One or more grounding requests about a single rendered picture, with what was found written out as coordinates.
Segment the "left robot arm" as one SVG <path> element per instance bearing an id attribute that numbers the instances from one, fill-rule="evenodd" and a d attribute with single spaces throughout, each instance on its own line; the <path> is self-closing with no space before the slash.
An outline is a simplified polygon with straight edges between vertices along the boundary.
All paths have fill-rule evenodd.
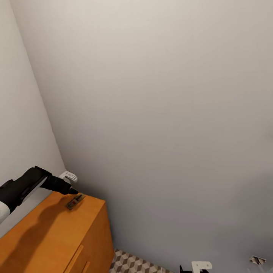
<path id="1" fill-rule="evenodd" d="M 63 195 L 77 195 L 78 191 L 67 183 L 67 179 L 77 182 L 75 174 L 65 171 L 59 177 L 52 176 L 48 171 L 35 166 L 30 168 L 23 176 L 13 181 L 5 182 L 0 187 L 0 224 L 25 202 L 39 187 L 59 192 Z"/>

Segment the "mousetrap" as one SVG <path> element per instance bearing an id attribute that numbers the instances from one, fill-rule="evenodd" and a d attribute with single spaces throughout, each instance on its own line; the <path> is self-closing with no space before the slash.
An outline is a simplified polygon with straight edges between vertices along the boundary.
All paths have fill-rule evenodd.
<path id="1" fill-rule="evenodd" d="M 72 199 L 67 205 L 66 208 L 72 210 L 80 201 L 82 201 L 86 197 L 85 194 L 79 193 L 74 199 Z"/>

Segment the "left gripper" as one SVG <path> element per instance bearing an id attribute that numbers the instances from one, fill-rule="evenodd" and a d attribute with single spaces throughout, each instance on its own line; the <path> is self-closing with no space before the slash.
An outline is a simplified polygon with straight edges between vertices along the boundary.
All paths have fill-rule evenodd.
<path id="1" fill-rule="evenodd" d="M 55 176 L 56 177 L 56 176 Z M 79 194 L 78 191 L 72 188 L 72 185 L 67 183 L 61 178 L 56 177 L 55 184 L 53 187 L 49 188 L 49 190 L 59 192 L 63 195 L 71 194 L 71 195 L 77 195 Z"/>

